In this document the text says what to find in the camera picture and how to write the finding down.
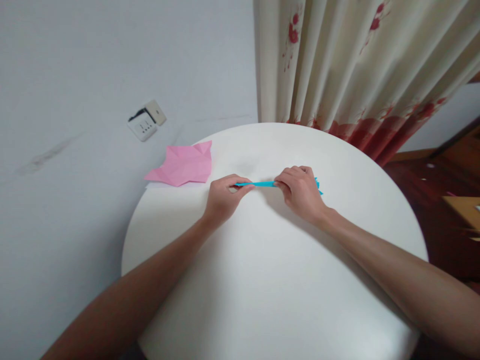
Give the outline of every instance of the table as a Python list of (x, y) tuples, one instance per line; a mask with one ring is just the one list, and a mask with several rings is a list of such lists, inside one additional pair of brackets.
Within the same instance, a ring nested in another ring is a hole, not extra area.
[[(310, 166), (325, 203), (426, 260), (409, 203), (368, 156), (304, 126), (259, 123), (213, 134), (209, 181), (269, 181)], [(205, 208), (209, 183), (151, 188), (130, 221), (125, 274), (173, 241)], [(328, 235), (299, 219), (277, 188), (256, 188), (200, 250), (139, 339), (155, 359), (407, 359), (419, 332)]]

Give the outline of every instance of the forearm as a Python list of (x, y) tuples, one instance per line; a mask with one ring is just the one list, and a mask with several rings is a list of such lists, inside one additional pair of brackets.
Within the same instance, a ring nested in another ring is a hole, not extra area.
[(423, 332), (480, 357), (480, 296), (437, 267), (331, 210), (318, 226), (334, 237)]
[(121, 354), (148, 325), (217, 226), (197, 221), (178, 239), (98, 296), (43, 359), (105, 359)]

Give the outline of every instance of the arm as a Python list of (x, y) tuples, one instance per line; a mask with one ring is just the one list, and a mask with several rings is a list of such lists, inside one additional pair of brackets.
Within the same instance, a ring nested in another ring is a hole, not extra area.
[(42, 359), (112, 359), (121, 355), (148, 325), (200, 247), (254, 186), (235, 193), (229, 188), (250, 182), (236, 175), (213, 181), (202, 218), (93, 300)]
[(286, 168), (275, 178), (285, 203), (330, 234), (424, 333), (480, 358), (480, 296), (407, 251), (361, 229), (327, 207), (312, 169)]

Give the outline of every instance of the folded blue paper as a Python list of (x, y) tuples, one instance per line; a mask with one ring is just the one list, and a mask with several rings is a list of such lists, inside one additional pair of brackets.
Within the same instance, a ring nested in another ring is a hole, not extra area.
[[(264, 188), (276, 188), (274, 185), (275, 181), (261, 181), (261, 182), (242, 182), (242, 183), (236, 183), (235, 186), (246, 186), (246, 185), (255, 185), (258, 187), (264, 187)], [(320, 183), (317, 181), (316, 182), (316, 187), (318, 188), (320, 186)]]

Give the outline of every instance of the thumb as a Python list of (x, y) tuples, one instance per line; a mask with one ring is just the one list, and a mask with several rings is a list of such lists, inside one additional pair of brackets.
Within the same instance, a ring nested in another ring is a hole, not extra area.
[(255, 185), (242, 186), (241, 188), (239, 188), (239, 189), (236, 191), (235, 196), (238, 197), (239, 199), (241, 199), (241, 198), (243, 198), (245, 195), (247, 195), (254, 187), (255, 187)]
[(290, 188), (287, 186), (287, 184), (281, 181), (275, 181), (273, 185), (275, 185), (277, 188), (281, 190), (281, 192), (283, 193), (283, 197), (285, 198), (285, 201), (290, 200), (290, 197), (292, 196), (292, 192)]

